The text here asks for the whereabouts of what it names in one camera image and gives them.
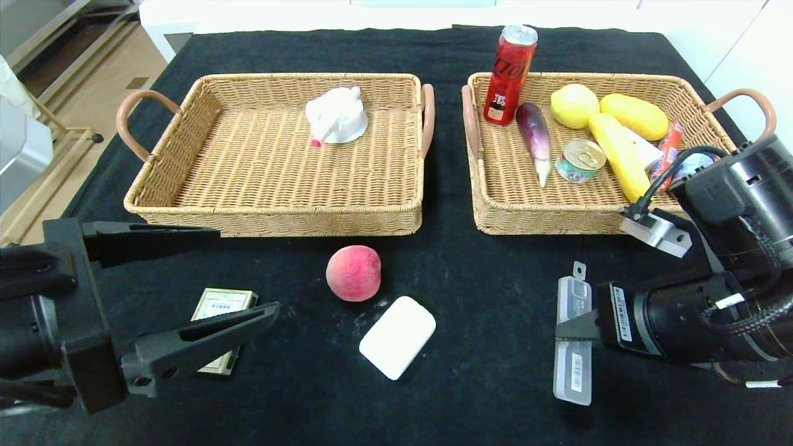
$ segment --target white toy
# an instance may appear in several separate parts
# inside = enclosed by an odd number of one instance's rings
[[[369,125],[363,111],[361,87],[338,87],[305,105],[314,147],[322,143],[346,143],[357,139]]]

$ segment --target canned food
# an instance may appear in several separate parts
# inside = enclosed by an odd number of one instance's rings
[[[567,143],[556,160],[556,171],[572,183],[586,183],[606,164],[606,154],[598,144],[576,138]]]
[[[705,167],[710,166],[713,162],[713,157],[706,153],[695,153],[689,156],[680,164],[680,167],[672,177],[672,183],[677,183],[684,177],[694,175]]]

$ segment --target cable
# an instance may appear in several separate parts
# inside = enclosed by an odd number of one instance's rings
[[[776,285],[776,282],[780,278],[782,260],[780,260],[779,254],[777,254],[774,249],[773,241],[765,235],[763,229],[750,217],[740,218],[744,226],[754,235],[760,250],[765,255],[765,258],[768,259],[768,277],[762,286],[752,289],[748,295],[749,298],[757,299]],[[751,333],[793,310],[793,294],[787,298],[780,299],[772,306],[761,310],[757,314],[741,319],[740,321],[730,322],[729,324],[715,324],[712,321],[713,315],[719,310],[720,309],[716,305],[712,305],[705,309],[705,311],[699,315],[702,324],[720,335],[729,336]]]
[[[682,165],[689,156],[695,155],[696,153],[710,153],[711,155],[718,156],[719,158],[724,158],[725,156],[729,155],[729,153],[723,151],[722,149],[710,145],[698,145],[683,150],[677,156],[675,161],[664,171],[664,173],[656,178],[655,181],[653,181],[653,184],[650,184],[647,191],[638,200],[636,200],[634,204],[624,209],[623,215],[626,215],[628,218],[633,220],[638,220],[639,218],[646,215],[648,213],[650,200],[653,199],[653,196],[661,188],[661,184],[663,184],[667,179],[671,178],[672,175],[674,175],[675,172],[680,168],[680,165]]]
[[[771,379],[767,381],[745,381],[744,379],[735,378],[722,367],[722,363],[713,363],[713,370],[726,381],[735,384],[736,386],[748,387],[750,389],[761,389],[769,387],[785,387],[793,384],[793,375],[782,379]]]

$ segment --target tin can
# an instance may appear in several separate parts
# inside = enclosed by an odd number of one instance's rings
[[[485,99],[487,122],[507,125],[512,121],[536,48],[537,31],[531,27],[509,25],[501,31]]]
[[[586,183],[606,164],[606,154],[598,144],[576,138],[567,143],[556,160],[556,171],[571,183]]]

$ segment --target soda can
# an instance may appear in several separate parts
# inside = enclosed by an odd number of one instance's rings
[[[485,99],[487,122],[507,125],[512,121],[536,48],[537,31],[529,26],[509,25],[501,31]]]
[[[672,183],[677,183],[683,177],[694,175],[701,169],[710,166],[713,162],[713,158],[706,153],[695,153],[689,156],[678,167],[675,176],[672,177]]]

